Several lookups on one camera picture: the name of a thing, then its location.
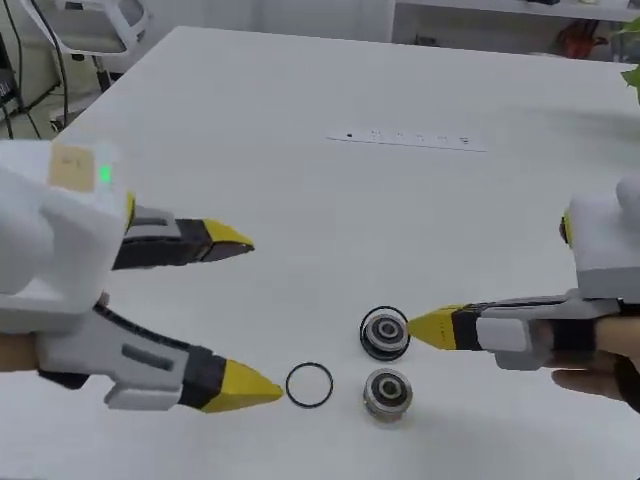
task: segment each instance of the human hand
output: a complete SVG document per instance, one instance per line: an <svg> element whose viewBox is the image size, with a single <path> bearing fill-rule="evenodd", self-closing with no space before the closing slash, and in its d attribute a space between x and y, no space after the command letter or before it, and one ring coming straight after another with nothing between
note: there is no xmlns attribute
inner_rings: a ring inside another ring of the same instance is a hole
<svg viewBox="0 0 640 480"><path fill-rule="evenodd" d="M109 294L100 295L98 303L106 305ZM38 369L36 337L34 334L0 334L0 372L20 372Z"/></svg>
<svg viewBox="0 0 640 480"><path fill-rule="evenodd" d="M559 368L552 373L553 381L568 390L629 402L629 398L624 398L628 394L620 392L616 369L620 367L621 358L627 358L635 367L635 373L640 372L640 317L603 318L596 323L595 336L597 353L593 361L579 366L550 365Z"/></svg>

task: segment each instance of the metal bearing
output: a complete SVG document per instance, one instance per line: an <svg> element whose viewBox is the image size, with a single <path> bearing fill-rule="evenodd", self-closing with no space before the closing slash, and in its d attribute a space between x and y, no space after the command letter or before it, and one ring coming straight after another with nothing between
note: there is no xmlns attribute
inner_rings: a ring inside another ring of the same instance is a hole
<svg viewBox="0 0 640 480"><path fill-rule="evenodd" d="M360 344L376 360L397 360L409 348L407 323L407 317L397 308L376 307L360 323Z"/></svg>
<svg viewBox="0 0 640 480"><path fill-rule="evenodd" d="M407 377L400 372L382 368L367 378L363 399L374 418L392 423L400 420L411 405L413 390Z"/></svg>

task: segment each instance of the white device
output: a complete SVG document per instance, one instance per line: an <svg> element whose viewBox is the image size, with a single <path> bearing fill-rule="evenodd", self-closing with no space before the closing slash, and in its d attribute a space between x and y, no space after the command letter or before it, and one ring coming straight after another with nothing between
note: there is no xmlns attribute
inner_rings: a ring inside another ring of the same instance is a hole
<svg viewBox="0 0 640 480"><path fill-rule="evenodd" d="M567 218L580 295L640 303L640 177L615 194L573 197Z"/></svg>
<svg viewBox="0 0 640 480"><path fill-rule="evenodd" d="M102 293L127 227L118 153L0 141L0 332L68 330Z"/></svg>

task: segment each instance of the black cable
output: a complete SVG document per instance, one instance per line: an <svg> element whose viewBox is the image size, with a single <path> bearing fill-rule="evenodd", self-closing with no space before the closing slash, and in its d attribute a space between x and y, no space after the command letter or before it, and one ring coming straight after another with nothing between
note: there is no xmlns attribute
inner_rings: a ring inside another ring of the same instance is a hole
<svg viewBox="0 0 640 480"><path fill-rule="evenodd" d="M4 9L7 12L7 18L9 19L11 30L13 30L13 35L16 37L16 43L18 45L18 94L22 95L22 39L20 38L20 34L18 34L18 28L16 27L16 22L13 20L13 15L11 13L11 8L9 7L8 0L2 0L2 3L4 3Z"/></svg>
<svg viewBox="0 0 640 480"><path fill-rule="evenodd" d="M13 140L13 125L11 125L11 116L9 115L9 112L7 112L7 106L3 103L0 105L0 108L2 108L2 113L4 114L4 122L7 124L7 133L9 134L9 138Z"/></svg>
<svg viewBox="0 0 640 480"><path fill-rule="evenodd" d="M47 29L47 33L49 34L49 37L51 38L51 41L53 42L53 46L56 50L56 57L58 58L58 64L60 65L60 77L61 77L62 92L63 92L62 128L64 129L69 124L68 122L69 120L69 87L67 85L67 71L64 68L64 61L62 60L62 51L60 50L60 44L58 43L58 38L56 37L55 33L53 33L53 29L51 28L51 25L49 25L49 22L44 17L44 14L42 13L42 10L40 10L40 7L38 6L38 3L36 2L36 0L31 0L31 5L33 5L34 10L38 14L38 17L40 17L40 21L44 24L44 27Z"/></svg>
<svg viewBox="0 0 640 480"><path fill-rule="evenodd" d="M17 95L18 108L21 111L21 113L24 112L27 115L27 117L29 118L29 121L31 122L31 126L33 127L33 131L36 133L36 136L41 139L42 135L40 135L40 131L38 130L38 127L36 126L35 122L33 121L33 118L31 117L31 113L29 112L29 110L25 108L24 98L22 97L22 85L23 85L23 78L24 78L24 50L22 47L22 39L20 38L20 34L18 33L18 28L16 27L16 22L13 19L13 14L11 12L11 7L9 7L8 0L2 0L2 3L4 3L4 9L7 12L7 18L9 19L11 30L13 30L13 35L16 37L16 44L18 47L18 82L17 82L18 83L18 95ZM10 125L11 124L10 116L7 117L6 122L7 122L7 130L9 130L12 127Z"/></svg>
<svg viewBox="0 0 640 480"><path fill-rule="evenodd" d="M25 110L27 118L29 119L29 122L31 122L31 126L33 127L33 131L36 132L36 136L38 137L38 139L42 140L42 135L40 135L40 130L38 130L38 127L36 126L36 122L33 121L33 117L31 117L31 112L29 110Z"/></svg>

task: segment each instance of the black strap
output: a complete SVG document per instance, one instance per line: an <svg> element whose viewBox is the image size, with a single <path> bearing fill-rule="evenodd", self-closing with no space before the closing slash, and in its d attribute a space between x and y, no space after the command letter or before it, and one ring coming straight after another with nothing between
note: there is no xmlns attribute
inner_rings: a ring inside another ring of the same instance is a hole
<svg viewBox="0 0 640 480"><path fill-rule="evenodd" d="M616 360L614 375L622 399L640 413L640 373L636 366L627 357L620 357Z"/></svg>
<svg viewBox="0 0 640 480"><path fill-rule="evenodd" d="M596 322L592 319L550 320L553 350L556 352L593 352L596 349Z"/></svg>

